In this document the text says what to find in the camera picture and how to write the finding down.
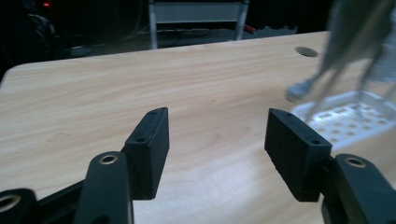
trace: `gray chair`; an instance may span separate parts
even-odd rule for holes
[[[240,40],[248,3],[248,0],[149,0],[151,48],[158,48],[157,23],[235,21],[235,40]]]

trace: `metal leg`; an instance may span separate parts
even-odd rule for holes
[[[148,4],[149,31],[151,35],[151,49],[157,49],[157,20],[155,18],[155,3]]]
[[[236,27],[235,27],[235,40],[242,39],[242,34],[244,33],[247,14],[248,14],[248,3],[242,1],[241,6],[239,8],[238,21],[236,22]]]

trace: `light wood tabletop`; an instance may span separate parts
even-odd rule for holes
[[[134,201],[136,223],[322,223],[298,203],[264,150],[268,108],[317,69],[327,33],[138,51],[9,70],[0,89],[0,191],[41,199],[121,150],[146,112],[169,108],[170,149],[157,197]],[[316,58],[296,52],[308,47]],[[334,93],[350,91],[357,62]],[[318,87],[306,99],[318,95]],[[374,163],[396,186],[396,131],[333,153]]]

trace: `white plastic basket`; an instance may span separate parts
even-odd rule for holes
[[[358,103],[358,93],[349,91],[325,99],[323,107],[308,125],[332,143],[332,150],[349,146],[396,125],[396,105],[382,97],[364,92]],[[313,106],[313,102],[297,105],[291,113],[299,119]]]

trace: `wood grain surface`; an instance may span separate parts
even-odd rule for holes
[[[95,155],[120,150],[146,112],[167,106],[171,146],[163,177],[155,200],[134,202],[136,223],[322,223],[320,203],[294,200],[264,137],[268,108],[296,106],[284,90],[315,73],[326,36],[14,67],[0,89],[0,191],[29,188],[41,199],[81,180]],[[364,65],[352,64],[334,93],[354,89]],[[336,153],[370,160],[395,187],[395,134]]]

